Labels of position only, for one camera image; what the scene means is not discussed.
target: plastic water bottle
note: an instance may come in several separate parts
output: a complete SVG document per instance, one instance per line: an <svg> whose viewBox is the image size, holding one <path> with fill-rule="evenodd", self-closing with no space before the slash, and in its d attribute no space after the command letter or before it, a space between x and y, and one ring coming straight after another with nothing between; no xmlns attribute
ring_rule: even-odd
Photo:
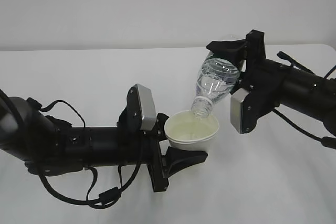
<svg viewBox="0 0 336 224"><path fill-rule="evenodd" d="M198 72L196 97L192 104L197 118L210 115L214 105L231 92L240 74L229 61L212 56L210 52Z"/></svg>

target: white paper cup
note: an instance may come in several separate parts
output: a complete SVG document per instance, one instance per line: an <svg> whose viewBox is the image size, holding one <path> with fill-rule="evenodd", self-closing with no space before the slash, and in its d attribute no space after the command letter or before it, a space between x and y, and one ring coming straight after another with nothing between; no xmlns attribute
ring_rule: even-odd
<svg viewBox="0 0 336 224"><path fill-rule="evenodd" d="M191 110L175 114L164 124L170 145L187 151L208 151L218 130L215 116L197 119Z"/></svg>

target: table surface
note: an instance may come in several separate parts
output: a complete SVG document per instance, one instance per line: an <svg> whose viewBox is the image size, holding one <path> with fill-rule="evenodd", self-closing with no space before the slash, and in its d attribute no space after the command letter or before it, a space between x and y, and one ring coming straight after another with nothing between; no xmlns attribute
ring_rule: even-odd
<svg viewBox="0 0 336 224"><path fill-rule="evenodd" d="M283 50L318 75L336 63L326 45L267 46L270 59ZM189 109L205 48L0 52L0 87L9 96L72 104L88 126L115 126L128 89L152 90L157 112ZM227 97L216 105L217 142L204 164L170 178L165 193L153 193L146 167L107 210L72 206L49 195L20 160L0 152L1 223L335 223L336 151L322 147L269 114L254 131L239 135L230 125ZM318 136L322 123L281 106L294 122ZM51 115L74 126L80 120L64 105ZM123 169L125 179L133 166ZM115 167L98 169L92 197L117 186ZM50 178L59 192L84 199L90 171Z"/></svg>

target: white wall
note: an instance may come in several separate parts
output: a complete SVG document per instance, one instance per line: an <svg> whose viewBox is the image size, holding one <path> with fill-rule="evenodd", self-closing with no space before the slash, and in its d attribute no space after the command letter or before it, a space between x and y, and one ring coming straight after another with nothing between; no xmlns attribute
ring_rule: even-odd
<svg viewBox="0 0 336 224"><path fill-rule="evenodd" d="M251 29L336 47L335 18L335 0L0 0L0 50L205 46Z"/></svg>

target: robotic arm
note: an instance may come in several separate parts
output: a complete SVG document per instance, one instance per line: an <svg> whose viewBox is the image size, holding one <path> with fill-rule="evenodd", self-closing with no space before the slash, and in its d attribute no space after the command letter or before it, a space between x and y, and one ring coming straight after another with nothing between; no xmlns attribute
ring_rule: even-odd
<svg viewBox="0 0 336 224"><path fill-rule="evenodd" d="M56 198L74 205L104 209L114 205L135 179L140 165L146 164L154 192L166 191L168 178L207 158L203 151L184 151L168 147L162 155L159 142L166 140L163 126L168 116L156 114L151 90L136 84L127 95L127 106L117 127L72 127L67 121L43 116L58 102L42 108L32 98L9 98L0 90L0 149L24 161L31 174L38 175L45 188ZM130 179L123 184L121 166L136 164ZM118 165L120 188L103 192L89 200L97 181L94 167ZM86 200L67 198L52 189L46 176L90 169L93 183Z"/></svg>
<svg viewBox="0 0 336 224"><path fill-rule="evenodd" d="M321 121L336 136L336 81L327 79L335 68L323 78L284 52L278 57L289 66L266 59L264 33L256 30L243 40L212 41L207 49L239 69L246 62L246 71L231 92L231 124L240 134L251 132L260 117L275 112L303 134L336 148L336 139L316 137L275 109L280 104L288 106Z"/></svg>

